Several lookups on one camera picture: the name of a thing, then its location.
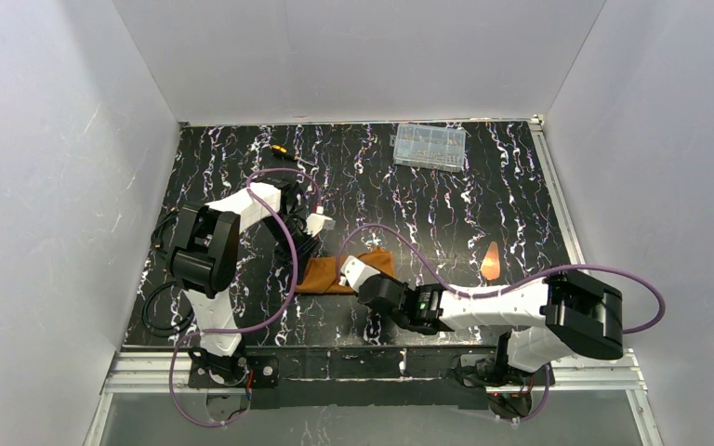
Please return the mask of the clear plastic parts box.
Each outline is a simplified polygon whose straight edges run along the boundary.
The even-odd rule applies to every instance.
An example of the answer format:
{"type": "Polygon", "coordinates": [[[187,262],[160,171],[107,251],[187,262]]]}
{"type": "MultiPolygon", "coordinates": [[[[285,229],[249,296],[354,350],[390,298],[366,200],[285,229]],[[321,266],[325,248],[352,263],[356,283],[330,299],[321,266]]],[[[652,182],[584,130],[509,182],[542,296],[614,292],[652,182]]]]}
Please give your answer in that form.
{"type": "Polygon", "coordinates": [[[467,132],[460,128],[402,123],[390,136],[395,164],[461,172],[465,166],[467,132]]]}

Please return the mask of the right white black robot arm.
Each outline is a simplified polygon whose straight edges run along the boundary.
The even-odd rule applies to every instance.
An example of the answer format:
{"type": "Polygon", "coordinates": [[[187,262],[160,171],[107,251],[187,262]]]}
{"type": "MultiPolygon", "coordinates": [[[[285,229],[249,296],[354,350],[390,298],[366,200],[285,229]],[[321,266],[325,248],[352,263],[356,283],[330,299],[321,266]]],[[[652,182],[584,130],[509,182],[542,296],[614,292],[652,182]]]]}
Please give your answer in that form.
{"type": "Polygon", "coordinates": [[[502,386],[566,356],[614,361],[624,355],[621,293],[578,270],[515,288],[449,291],[440,284],[412,288],[357,263],[342,268],[340,281],[361,304],[410,332],[437,335],[476,326],[508,327],[480,380],[483,386],[502,386]]]}

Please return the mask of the aluminium frame rail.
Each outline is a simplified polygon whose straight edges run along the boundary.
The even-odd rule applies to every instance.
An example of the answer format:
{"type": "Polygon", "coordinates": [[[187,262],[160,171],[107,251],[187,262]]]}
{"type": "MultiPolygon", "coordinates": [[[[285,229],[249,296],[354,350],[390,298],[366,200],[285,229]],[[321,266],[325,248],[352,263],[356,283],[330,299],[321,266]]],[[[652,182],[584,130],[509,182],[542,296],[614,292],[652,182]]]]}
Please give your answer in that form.
{"type": "Polygon", "coordinates": [[[269,348],[251,397],[217,387],[166,351],[119,353],[88,445],[658,445],[662,438],[632,352],[566,358],[535,381],[535,417],[498,419],[496,392],[462,387],[472,348],[269,348]]]}

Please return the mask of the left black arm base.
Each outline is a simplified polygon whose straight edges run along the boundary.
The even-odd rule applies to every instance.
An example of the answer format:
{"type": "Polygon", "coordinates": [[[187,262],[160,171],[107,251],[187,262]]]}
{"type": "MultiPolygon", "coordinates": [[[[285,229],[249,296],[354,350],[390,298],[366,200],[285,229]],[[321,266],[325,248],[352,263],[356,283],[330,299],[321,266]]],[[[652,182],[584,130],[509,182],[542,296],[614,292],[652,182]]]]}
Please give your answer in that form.
{"type": "Polygon", "coordinates": [[[279,382],[279,361],[275,356],[248,354],[238,349],[232,356],[218,356],[203,348],[188,351],[191,360],[189,386],[193,388],[249,387],[275,388],[279,382]]]}

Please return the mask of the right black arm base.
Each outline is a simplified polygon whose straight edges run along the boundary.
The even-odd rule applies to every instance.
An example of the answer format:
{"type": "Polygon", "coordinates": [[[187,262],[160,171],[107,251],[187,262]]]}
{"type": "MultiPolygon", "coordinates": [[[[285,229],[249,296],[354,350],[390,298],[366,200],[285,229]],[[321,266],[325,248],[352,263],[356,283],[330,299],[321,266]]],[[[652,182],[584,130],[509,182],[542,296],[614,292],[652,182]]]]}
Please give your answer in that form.
{"type": "Polygon", "coordinates": [[[556,383],[554,372],[545,367],[534,373],[508,366],[495,349],[470,351],[458,356],[452,365],[456,379],[466,387],[508,387],[512,391],[529,392],[537,387],[556,383]]]}

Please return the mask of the orange black screwdriver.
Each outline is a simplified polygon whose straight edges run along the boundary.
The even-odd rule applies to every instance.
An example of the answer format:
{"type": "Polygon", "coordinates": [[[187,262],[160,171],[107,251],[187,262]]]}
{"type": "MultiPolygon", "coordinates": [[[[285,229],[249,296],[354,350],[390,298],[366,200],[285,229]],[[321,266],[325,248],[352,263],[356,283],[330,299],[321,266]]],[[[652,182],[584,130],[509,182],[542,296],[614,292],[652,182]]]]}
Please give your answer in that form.
{"type": "Polygon", "coordinates": [[[303,164],[307,163],[306,160],[302,159],[295,152],[290,151],[289,149],[287,149],[284,146],[272,144],[272,145],[270,145],[270,149],[271,149],[271,154],[276,158],[284,159],[284,160],[287,160],[290,162],[295,162],[295,163],[303,163],[303,164]]]}

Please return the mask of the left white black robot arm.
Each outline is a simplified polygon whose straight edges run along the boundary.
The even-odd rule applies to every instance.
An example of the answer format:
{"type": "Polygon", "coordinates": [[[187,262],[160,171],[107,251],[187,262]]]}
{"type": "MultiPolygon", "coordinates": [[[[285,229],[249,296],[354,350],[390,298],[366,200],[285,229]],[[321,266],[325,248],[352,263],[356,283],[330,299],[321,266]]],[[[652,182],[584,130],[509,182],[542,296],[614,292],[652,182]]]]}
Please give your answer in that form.
{"type": "Polygon", "coordinates": [[[321,204],[302,217],[300,198],[296,182],[251,181],[224,199],[180,208],[166,269],[191,302],[204,358],[233,356],[249,331],[237,326],[229,295],[245,230],[265,225],[285,254],[292,279],[282,307],[290,305],[320,233],[334,224],[321,204]]]}

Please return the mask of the copper cake server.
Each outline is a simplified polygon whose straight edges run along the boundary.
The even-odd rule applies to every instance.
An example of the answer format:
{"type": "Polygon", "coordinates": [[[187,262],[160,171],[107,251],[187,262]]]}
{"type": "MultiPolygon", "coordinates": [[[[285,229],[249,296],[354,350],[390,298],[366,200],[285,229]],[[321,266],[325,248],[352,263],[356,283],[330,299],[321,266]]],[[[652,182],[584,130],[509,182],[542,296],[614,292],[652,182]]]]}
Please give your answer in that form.
{"type": "Polygon", "coordinates": [[[501,265],[497,242],[490,242],[481,263],[480,273],[487,281],[494,281],[500,277],[501,265]]]}

